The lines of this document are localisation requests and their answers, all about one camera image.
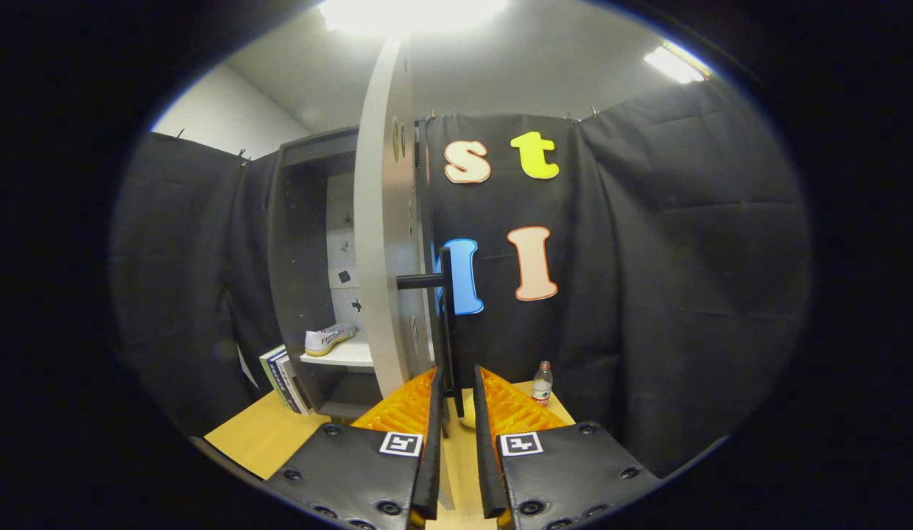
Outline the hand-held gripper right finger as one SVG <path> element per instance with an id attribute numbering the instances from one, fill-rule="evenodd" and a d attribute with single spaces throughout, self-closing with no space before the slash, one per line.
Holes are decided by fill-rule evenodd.
<path id="1" fill-rule="evenodd" d="M 494 372 L 474 372 L 482 510 L 498 528 L 585 528 L 661 486 L 600 423 L 565 423 Z"/>

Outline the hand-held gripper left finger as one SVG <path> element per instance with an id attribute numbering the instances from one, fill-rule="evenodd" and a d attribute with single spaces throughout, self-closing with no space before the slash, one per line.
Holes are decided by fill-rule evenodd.
<path id="1" fill-rule="evenodd" d="M 436 520 L 443 373 L 426 370 L 350 425 L 325 423 L 266 481 L 342 529 L 423 529 Z"/>

